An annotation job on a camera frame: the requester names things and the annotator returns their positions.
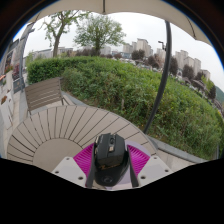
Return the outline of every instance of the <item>cloudy sky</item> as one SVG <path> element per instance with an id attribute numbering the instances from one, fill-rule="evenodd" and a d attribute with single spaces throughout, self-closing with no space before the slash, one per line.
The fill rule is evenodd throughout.
<path id="1" fill-rule="evenodd" d="M 109 15 L 113 20 L 121 23 L 123 32 L 126 33 L 124 41 L 132 43 L 137 41 L 137 38 L 146 39 L 151 45 L 153 52 L 156 53 L 157 48 L 161 48 L 162 44 L 158 41 L 166 43 L 166 26 L 162 19 L 138 14 L 138 13 L 114 13 Z M 24 57 L 27 56 L 29 51 L 38 51 L 49 49 L 50 42 L 45 40 L 44 27 L 41 27 L 43 19 L 36 22 L 33 28 L 35 31 L 29 35 L 24 51 Z M 14 37 L 14 40 L 20 38 L 25 26 Z M 172 55 L 175 55 L 175 51 L 185 50 L 188 52 L 188 56 L 191 58 L 198 58 L 201 61 L 201 68 L 208 70 L 211 73 L 211 80 L 216 86 L 222 89 L 224 92 L 224 71 L 221 61 L 216 54 L 216 51 L 210 45 L 194 40 L 189 34 L 181 30 L 177 26 L 171 24 L 172 30 Z M 60 39 L 60 47 L 73 47 L 74 50 L 79 46 L 75 46 L 73 38 L 76 34 L 76 26 L 70 27 L 70 33 L 63 34 Z M 122 51 L 122 46 L 111 46 L 112 50 L 117 49 Z"/>

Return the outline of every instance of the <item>apartment building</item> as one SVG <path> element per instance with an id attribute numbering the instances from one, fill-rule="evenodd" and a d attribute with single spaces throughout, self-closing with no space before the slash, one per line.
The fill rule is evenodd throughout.
<path id="1" fill-rule="evenodd" d="M 130 44 L 123 45 L 123 52 L 131 54 L 133 52 L 133 46 Z"/>
<path id="2" fill-rule="evenodd" d="M 211 74 L 208 70 L 205 69 L 201 69 L 201 72 L 203 72 L 203 74 L 205 75 L 205 78 L 208 80 L 211 78 Z"/>
<path id="3" fill-rule="evenodd" d="M 183 70 L 184 59 L 188 57 L 188 52 L 181 50 L 180 52 L 175 52 L 175 58 L 177 59 L 178 68 Z"/>
<path id="4" fill-rule="evenodd" d="M 65 48 L 65 47 L 59 47 L 58 48 L 58 54 L 62 54 L 68 51 L 73 51 L 73 48 Z"/>
<path id="5" fill-rule="evenodd" d="M 194 74 L 195 76 L 201 70 L 201 61 L 197 58 L 194 59 Z"/>
<path id="6" fill-rule="evenodd" d="M 184 65 L 188 65 L 194 68 L 194 59 L 189 56 L 184 58 Z"/>
<path id="7" fill-rule="evenodd" d="M 159 57 L 165 61 L 165 57 L 166 57 L 166 51 L 164 51 L 161 48 L 157 48 L 157 54 L 159 55 Z"/>
<path id="8" fill-rule="evenodd" d="M 118 50 L 111 51 L 112 56 L 114 56 L 115 54 L 118 54 L 118 53 L 120 53 Z"/>
<path id="9" fill-rule="evenodd" d="M 149 45 L 148 45 L 148 41 L 145 40 L 145 39 L 140 39 L 138 38 L 137 39 L 137 47 L 136 47 L 137 50 L 143 50 L 145 51 L 145 57 L 149 57 Z"/>
<path id="10" fill-rule="evenodd" d="M 132 47 L 133 47 L 133 51 L 136 51 L 137 50 L 137 42 L 132 41 Z"/>
<path id="11" fill-rule="evenodd" d="M 108 55 L 111 54 L 111 47 L 110 46 L 103 46 L 103 48 L 100 49 L 100 54 Z"/>

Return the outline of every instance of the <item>tree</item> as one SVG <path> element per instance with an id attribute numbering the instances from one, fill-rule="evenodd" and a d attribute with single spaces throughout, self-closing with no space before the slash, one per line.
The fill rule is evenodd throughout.
<path id="1" fill-rule="evenodd" d="M 215 85 L 213 85 L 213 87 L 211 88 L 211 90 L 209 91 L 208 93 L 208 97 L 212 100 L 215 99 L 216 97 L 216 88 L 215 88 Z"/>
<path id="2" fill-rule="evenodd" d="M 122 55 L 118 53 L 118 54 L 115 54 L 114 57 L 118 60 L 119 58 L 122 58 Z"/>
<path id="3" fill-rule="evenodd" d="M 132 58 L 132 60 L 138 60 L 138 59 L 140 59 L 139 51 L 134 50 L 134 51 L 132 52 L 132 54 L 131 54 L 131 58 Z"/>
<path id="4" fill-rule="evenodd" d="M 26 67 L 33 61 L 33 51 L 29 52 L 26 57 Z"/>
<path id="5" fill-rule="evenodd" d="M 123 44 L 121 24 L 113 21 L 110 17 L 104 15 L 93 16 L 84 20 L 82 24 L 77 25 L 77 35 L 73 41 L 81 46 L 94 46 L 97 55 L 100 55 L 100 49 L 105 44 L 119 46 Z"/>
<path id="6" fill-rule="evenodd" d="M 156 63 L 156 59 L 154 58 L 153 55 L 148 57 L 148 64 L 153 67 L 153 65 Z"/>
<path id="7" fill-rule="evenodd" d="M 75 56 L 81 56 L 81 55 L 82 55 L 82 52 L 80 50 L 77 50 Z"/>
<path id="8" fill-rule="evenodd" d="M 100 54 L 100 51 L 96 51 L 95 47 L 92 47 L 90 50 L 90 55 L 92 56 L 98 56 Z"/>
<path id="9" fill-rule="evenodd" d="M 139 58 L 143 60 L 143 58 L 145 57 L 145 51 L 142 49 L 139 49 L 138 54 L 139 54 Z"/>
<path id="10" fill-rule="evenodd" d="M 196 77 L 195 77 L 195 80 L 202 80 L 202 79 L 201 79 L 202 76 L 205 77 L 205 75 L 203 74 L 203 72 L 198 72 L 198 74 L 197 74 Z"/>
<path id="11" fill-rule="evenodd" d="M 139 50 L 134 50 L 131 54 L 131 58 L 132 60 L 143 60 L 143 58 L 145 57 L 145 51 L 142 49 Z"/>
<path id="12" fill-rule="evenodd" d="M 89 56 L 91 55 L 91 50 L 90 49 L 84 49 L 81 53 L 82 56 Z"/>
<path id="13" fill-rule="evenodd" d="M 112 54 L 108 54 L 108 55 L 106 55 L 106 57 L 107 58 L 112 58 L 113 56 L 112 56 Z"/>
<path id="14" fill-rule="evenodd" d="M 210 92 L 212 87 L 214 86 L 214 83 L 209 79 L 207 80 L 204 76 L 201 77 L 201 81 L 205 84 L 208 92 Z"/>
<path id="15" fill-rule="evenodd" d="M 87 18 L 89 13 L 90 12 L 82 12 L 80 10 L 67 10 L 48 16 L 51 18 L 49 23 L 44 20 L 40 29 L 43 27 L 43 25 L 46 25 L 44 29 L 47 30 L 45 39 L 49 39 L 50 47 L 52 46 L 52 39 L 54 39 L 53 57 L 57 56 L 61 35 L 70 31 L 69 27 L 73 22 L 78 25 L 78 20 L 81 21 L 84 18 Z"/>
<path id="16" fill-rule="evenodd" d="M 172 56 L 171 60 L 170 60 L 169 72 L 176 76 L 177 75 L 177 70 L 178 70 L 177 59 Z"/>
<path id="17" fill-rule="evenodd" d="M 193 68 L 189 65 L 184 65 L 182 76 L 187 77 L 189 80 L 192 80 L 194 78 Z"/>
<path id="18" fill-rule="evenodd" d="M 159 69 L 160 66 L 159 66 L 158 62 L 155 62 L 152 67 L 156 68 L 156 69 Z"/>

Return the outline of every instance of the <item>magenta pad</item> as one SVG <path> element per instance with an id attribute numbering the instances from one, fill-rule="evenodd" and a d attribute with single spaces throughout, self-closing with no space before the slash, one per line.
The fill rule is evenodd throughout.
<path id="1" fill-rule="evenodd" d="M 84 148 L 81 152 L 79 152 L 73 159 L 78 164 L 80 169 L 85 173 L 86 178 L 89 176 L 89 171 L 92 163 L 92 151 L 94 143 Z"/>
<path id="2" fill-rule="evenodd" d="M 136 147 L 132 145 L 127 145 L 127 147 L 130 150 L 130 160 L 131 164 L 135 173 L 135 176 L 137 177 L 138 174 L 141 172 L 145 164 L 150 159 L 150 156 L 146 155 L 144 152 L 140 151 Z"/>

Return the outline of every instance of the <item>building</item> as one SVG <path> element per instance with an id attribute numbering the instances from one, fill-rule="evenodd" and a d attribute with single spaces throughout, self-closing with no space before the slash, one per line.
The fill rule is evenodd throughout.
<path id="1" fill-rule="evenodd" d="M 162 61 L 165 61 L 165 57 L 166 57 L 166 51 L 164 51 L 161 48 L 157 48 L 157 54 L 159 55 L 159 57 L 162 59 Z"/>
<path id="2" fill-rule="evenodd" d="M 53 51 L 51 49 L 46 49 L 46 50 L 33 52 L 33 60 L 35 60 L 37 57 L 52 58 L 53 57 Z"/>
<path id="3" fill-rule="evenodd" d="M 198 72 L 201 70 L 201 61 L 197 58 L 194 59 L 194 74 L 195 76 L 198 74 Z"/>
<path id="4" fill-rule="evenodd" d="M 188 52 L 181 50 L 180 52 L 175 52 L 175 58 L 177 59 L 178 68 L 183 70 L 184 59 L 188 57 Z"/>
<path id="5" fill-rule="evenodd" d="M 132 42 L 132 47 L 133 47 L 133 51 L 137 50 L 137 43 L 136 42 Z"/>
<path id="6" fill-rule="evenodd" d="M 149 56 L 151 56 L 151 46 L 150 45 L 148 45 L 148 51 L 149 51 Z"/>
<path id="7" fill-rule="evenodd" d="M 145 51 L 145 57 L 149 57 L 149 47 L 148 47 L 148 41 L 145 39 L 139 39 L 137 40 L 137 47 L 136 50 L 143 50 Z"/>
<path id="8" fill-rule="evenodd" d="M 211 74 L 208 70 L 205 69 L 201 69 L 201 72 L 203 72 L 203 74 L 205 75 L 205 78 L 208 80 L 211 78 Z"/>
<path id="9" fill-rule="evenodd" d="M 131 59 L 131 53 L 126 53 L 126 52 L 119 52 L 122 56 L 122 58 L 126 58 L 126 59 Z"/>
<path id="10" fill-rule="evenodd" d="M 194 59 L 189 56 L 184 58 L 184 65 L 188 65 L 194 68 Z"/>
<path id="11" fill-rule="evenodd" d="M 130 44 L 124 44 L 123 45 L 123 52 L 131 54 L 133 52 L 133 46 L 130 45 Z"/>
<path id="12" fill-rule="evenodd" d="M 65 47 L 58 48 L 58 54 L 62 54 L 62 53 L 68 52 L 68 51 L 72 52 L 73 48 L 65 48 Z"/>
<path id="13" fill-rule="evenodd" d="M 92 49 L 92 46 L 88 45 L 88 46 L 84 46 L 82 48 L 82 50 L 91 50 Z"/>
<path id="14" fill-rule="evenodd" d="M 112 56 L 114 56 L 115 54 L 118 54 L 118 53 L 120 53 L 118 50 L 111 51 Z"/>
<path id="15" fill-rule="evenodd" d="M 100 54 L 104 54 L 104 55 L 111 54 L 111 47 L 103 46 L 103 48 L 100 49 Z"/>

